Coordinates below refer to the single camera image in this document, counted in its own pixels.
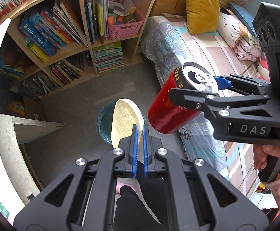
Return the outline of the person's right hand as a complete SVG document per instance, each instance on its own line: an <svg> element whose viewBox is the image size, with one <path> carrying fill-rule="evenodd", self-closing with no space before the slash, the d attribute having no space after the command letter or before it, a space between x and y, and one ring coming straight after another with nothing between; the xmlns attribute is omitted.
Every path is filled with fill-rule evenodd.
<svg viewBox="0 0 280 231"><path fill-rule="evenodd" d="M280 146L253 145L253 160L255 169L264 169L267 165L268 156L280 159Z"/></svg>

